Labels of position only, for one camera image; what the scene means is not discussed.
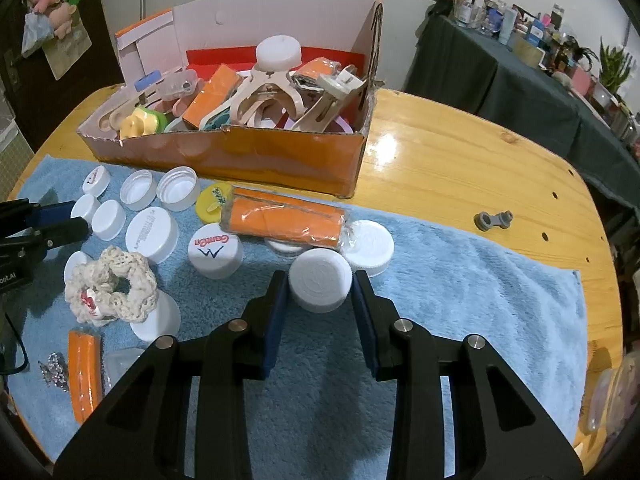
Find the aloe plant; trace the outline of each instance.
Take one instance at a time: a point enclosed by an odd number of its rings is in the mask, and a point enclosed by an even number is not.
[[[620,48],[604,47],[600,38],[600,83],[613,95],[618,93],[620,86],[624,83],[633,67],[634,58],[630,53]]]

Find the wood knot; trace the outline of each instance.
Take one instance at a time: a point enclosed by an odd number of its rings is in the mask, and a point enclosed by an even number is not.
[[[500,138],[508,144],[515,144],[516,142],[518,142],[518,137],[515,134],[507,131],[502,132]]]

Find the wooden table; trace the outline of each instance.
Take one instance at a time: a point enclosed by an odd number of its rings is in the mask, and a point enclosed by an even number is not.
[[[38,150],[12,196],[47,154],[96,160],[76,128],[113,91],[94,92],[68,115]],[[585,436],[581,428],[599,373],[617,367],[622,359],[622,319],[609,245],[577,171],[501,126],[432,101],[380,90],[356,193],[349,202],[470,231],[541,263],[580,270],[589,369],[575,444],[582,444],[580,457],[590,469],[606,435],[600,430]],[[475,227],[476,213],[507,209],[515,216],[510,229],[481,233]]]

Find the black cable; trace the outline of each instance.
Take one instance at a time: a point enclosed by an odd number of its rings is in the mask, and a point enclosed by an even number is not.
[[[14,375],[14,374],[20,373],[29,365],[29,358],[27,357],[27,351],[24,349],[24,344],[22,342],[22,339],[20,338],[20,335],[18,334],[18,331],[15,329],[14,324],[11,322],[9,315],[6,312],[4,313],[4,317],[9,323],[9,326],[11,327],[11,330],[14,332],[14,336],[17,339],[18,344],[20,345],[20,349],[22,350],[22,355],[24,356],[24,362],[17,368],[11,368],[10,370],[0,370],[0,376]]]

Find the gray plastic part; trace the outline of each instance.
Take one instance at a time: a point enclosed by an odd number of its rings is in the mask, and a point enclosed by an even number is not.
[[[508,229],[513,220],[513,214],[511,211],[504,211],[497,215],[490,215],[489,213],[482,211],[474,216],[474,222],[476,227],[481,231],[488,231],[492,227],[499,227],[501,229]]]

